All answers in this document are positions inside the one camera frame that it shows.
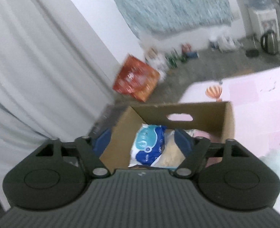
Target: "white curtain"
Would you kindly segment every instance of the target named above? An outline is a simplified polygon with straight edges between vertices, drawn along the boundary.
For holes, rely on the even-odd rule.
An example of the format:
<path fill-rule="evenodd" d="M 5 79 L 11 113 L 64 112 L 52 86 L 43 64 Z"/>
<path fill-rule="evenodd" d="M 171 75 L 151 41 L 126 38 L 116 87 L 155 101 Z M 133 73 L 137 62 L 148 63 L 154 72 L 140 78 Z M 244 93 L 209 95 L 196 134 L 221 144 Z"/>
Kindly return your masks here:
<path fill-rule="evenodd" d="M 47 137 L 85 135 L 113 93 L 36 0 L 0 0 L 0 198 L 4 175 Z"/>

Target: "hot air balloon illustration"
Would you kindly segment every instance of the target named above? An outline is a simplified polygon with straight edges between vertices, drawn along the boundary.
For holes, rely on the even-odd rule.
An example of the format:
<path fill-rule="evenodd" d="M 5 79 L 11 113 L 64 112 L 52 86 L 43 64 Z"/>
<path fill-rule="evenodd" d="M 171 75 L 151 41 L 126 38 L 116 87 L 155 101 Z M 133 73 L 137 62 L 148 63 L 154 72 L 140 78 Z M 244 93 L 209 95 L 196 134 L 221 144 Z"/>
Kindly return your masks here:
<path fill-rule="evenodd" d="M 212 86 L 206 89 L 205 94 L 206 96 L 210 98 L 215 98 L 216 102 L 221 102 L 222 99 L 220 98 L 222 93 L 222 87 L 221 86 Z"/>

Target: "blue tapestry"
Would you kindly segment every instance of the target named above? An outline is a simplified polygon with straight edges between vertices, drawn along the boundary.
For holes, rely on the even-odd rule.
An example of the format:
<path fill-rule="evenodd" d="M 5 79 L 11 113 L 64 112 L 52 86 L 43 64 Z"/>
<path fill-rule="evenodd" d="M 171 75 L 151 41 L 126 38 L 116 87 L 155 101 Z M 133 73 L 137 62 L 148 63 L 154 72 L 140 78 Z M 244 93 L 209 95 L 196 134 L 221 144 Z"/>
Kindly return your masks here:
<path fill-rule="evenodd" d="M 114 0 L 132 32 L 169 34 L 230 24 L 228 0 Z"/>

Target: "electric kettle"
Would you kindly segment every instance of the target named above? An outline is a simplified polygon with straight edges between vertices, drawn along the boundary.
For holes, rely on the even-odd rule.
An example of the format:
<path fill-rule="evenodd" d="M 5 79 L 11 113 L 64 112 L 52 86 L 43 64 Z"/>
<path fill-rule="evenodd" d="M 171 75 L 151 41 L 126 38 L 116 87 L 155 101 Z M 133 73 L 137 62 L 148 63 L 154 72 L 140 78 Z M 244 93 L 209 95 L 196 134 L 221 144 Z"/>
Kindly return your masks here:
<path fill-rule="evenodd" d="M 273 30 L 267 31 L 261 37 L 262 49 L 271 55 L 276 55 L 279 52 L 278 40 Z"/>

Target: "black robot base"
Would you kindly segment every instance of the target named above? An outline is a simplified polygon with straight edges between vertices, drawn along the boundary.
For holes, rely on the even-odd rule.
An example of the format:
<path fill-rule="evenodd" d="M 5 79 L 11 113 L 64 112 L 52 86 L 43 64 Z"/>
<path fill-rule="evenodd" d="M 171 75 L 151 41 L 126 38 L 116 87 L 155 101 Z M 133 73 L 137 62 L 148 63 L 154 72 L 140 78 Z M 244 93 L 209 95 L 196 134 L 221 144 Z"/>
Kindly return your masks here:
<path fill-rule="evenodd" d="M 179 129 L 175 142 L 182 152 L 192 149 L 175 171 L 111 174 L 90 138 L 49 140 L 6 175 L 11 209 L 0 228 L 280 228 L 272 208 L 280 180 L 251 152 L 233 139 L 211 143 Z M 210 157 L 222 161 L 205 167 Z"/>

